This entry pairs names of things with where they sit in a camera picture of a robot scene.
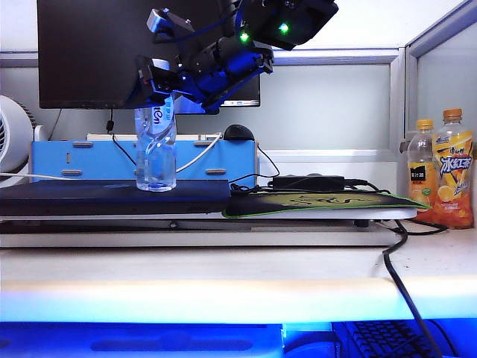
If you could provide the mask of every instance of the green and black mouse pad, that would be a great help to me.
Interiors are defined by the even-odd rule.
[[[308,193],[280,192],[233,196],[223,215],[228,218],[281,213],[292,210],[369,209],[427,206],[408,198],[381,192]]]

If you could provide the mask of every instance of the white fan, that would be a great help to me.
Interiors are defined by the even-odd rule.
[[[45,139],[41,125],[21,104],[0,95],[0,172],[27,174],[32,140]],[[0,187],[24,181],[21,177],[0,177]]]

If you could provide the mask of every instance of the white desk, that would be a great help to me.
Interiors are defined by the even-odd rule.
[[[424,318],[477,317],[477,230],[391,256]],[[411,318],[379,248],[0,251],[2,321],[292,323]]]

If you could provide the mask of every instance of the keyboard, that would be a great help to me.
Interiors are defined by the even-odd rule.
[[[432,349],[409,321],[344,322],[349,345],[356,357],[428,358]]]

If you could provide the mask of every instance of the orange juice bottle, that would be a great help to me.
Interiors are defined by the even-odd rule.
[[[443,114],[444,126],[433,139],[439,174],[435,222],[463,229],[473,226],[470,206],[473,133],[461,124],[461,108],[444,110]]]
[[[433,207],[437,195],[437,172],[432,153],[432,119],[417,120],[418,133],[408,147],[409,197]],[[433,222],[433,209],[418,209],[417,220]]]

